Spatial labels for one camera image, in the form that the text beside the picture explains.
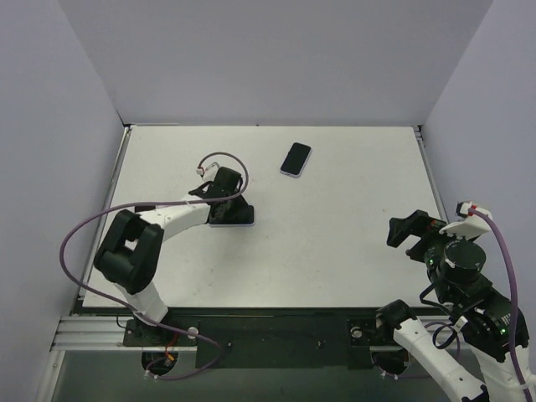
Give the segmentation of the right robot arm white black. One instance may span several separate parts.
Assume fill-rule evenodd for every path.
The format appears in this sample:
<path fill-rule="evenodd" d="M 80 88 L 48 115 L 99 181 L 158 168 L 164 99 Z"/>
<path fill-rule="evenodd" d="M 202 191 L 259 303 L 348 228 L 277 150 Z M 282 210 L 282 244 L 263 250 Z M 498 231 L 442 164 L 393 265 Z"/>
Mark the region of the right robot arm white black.
<path fill-rule="evenodd" d="M 492 214 L 473 202 L 457 206 L 459 220 L 448 224 L 416 210 L 389 221 L 388 246 L 397 248 L 409 236 L 418 242 L 407 256 L 426 266 L 430 281 L 420 294 L 424 305 L 441 309 L 450 319 L 451 341 L 462 336 L 477 358 L 483 378 L 471 375 L 437 343 L 403 301 L 381 307 L 374 321 L 376 337 L 402 347 L 435 380 L 451 401 L 533 401 L 535 376 L 529 363 L 529 333 L 518 308 L 513 263 Z M 507 268 L 510 295 L 504 296 L 483 275 L 487 261 L 476 239 L 495 235 Z M 436 294 L 431 303 L 427 295 Z"/>

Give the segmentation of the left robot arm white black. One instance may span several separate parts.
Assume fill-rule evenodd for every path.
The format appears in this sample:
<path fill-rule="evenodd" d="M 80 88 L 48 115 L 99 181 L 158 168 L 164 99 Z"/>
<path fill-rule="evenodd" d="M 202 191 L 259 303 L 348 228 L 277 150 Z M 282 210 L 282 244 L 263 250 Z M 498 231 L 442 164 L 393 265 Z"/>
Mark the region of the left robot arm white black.
<path fill-rule="evenodd" d="M 167 342 L 173 332 L 168 305 L 154 284 L 164 242 L 201 225 L 254 223 L 255 209 L 242 195 L 250 181 L 248 173 L 217 163 L 200 173 L 202 183 L 176 203 L 117 212 L 93 261 L 144 323 L 144 337 L 156 345 Z"/>

